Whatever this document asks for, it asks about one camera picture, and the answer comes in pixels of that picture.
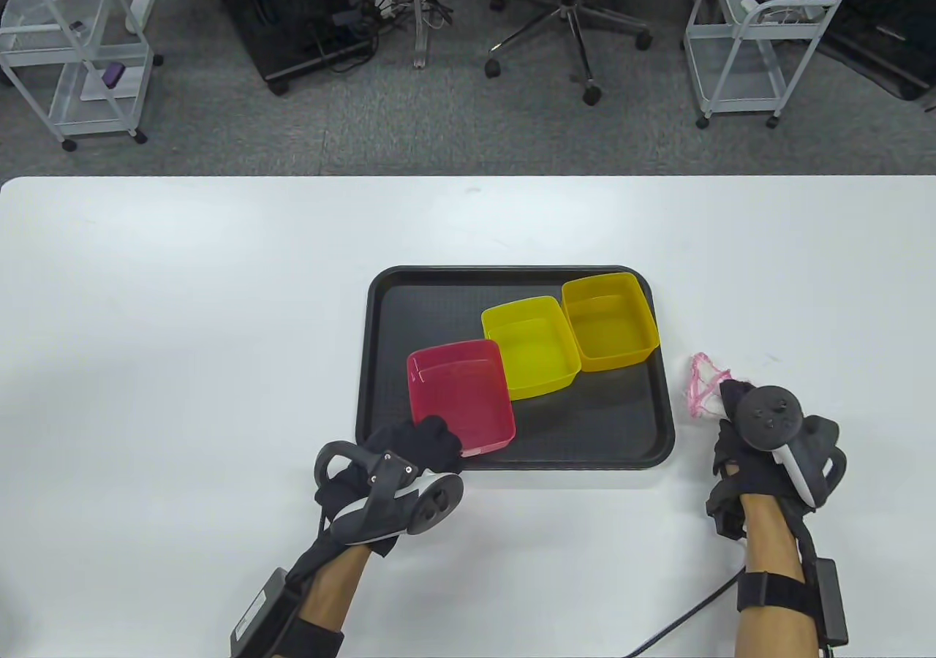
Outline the person's left hand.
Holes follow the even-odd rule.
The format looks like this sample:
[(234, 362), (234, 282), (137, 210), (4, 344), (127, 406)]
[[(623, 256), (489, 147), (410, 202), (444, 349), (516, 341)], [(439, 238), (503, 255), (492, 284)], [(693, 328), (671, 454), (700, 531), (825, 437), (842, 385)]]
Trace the person's left hand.
[(461, 440), (441, 417), (385, 426), (364, 444), (327, 443), (315, 460), (321, 507), (318, 565), (352, 545), (385, 556), (399, 537), (424, 534), (464, 498)]

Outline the person's right hand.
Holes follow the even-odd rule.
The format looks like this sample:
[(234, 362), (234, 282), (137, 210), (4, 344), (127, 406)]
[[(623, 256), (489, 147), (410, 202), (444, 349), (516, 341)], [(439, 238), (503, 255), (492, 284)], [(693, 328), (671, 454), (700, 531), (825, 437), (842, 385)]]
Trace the person's right hand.
[(721, 475), (706, 501), (706, 514), (714, 521), (721, 537), (739, 540), (745, 537), (745, 514), (740, 501), (743, 494), (760, 494), (782, 501), (782, 507), (805, 515), (812, 508), (805, 504), (790, 480), (786, 468), (777, 464), (770, 452), (750, 447), (739, 433), (734, 417), (740, 401), (753, 391), (749, 382), (723, 380), (720, 394), (726, 416), (714, 447), (713, 473)]

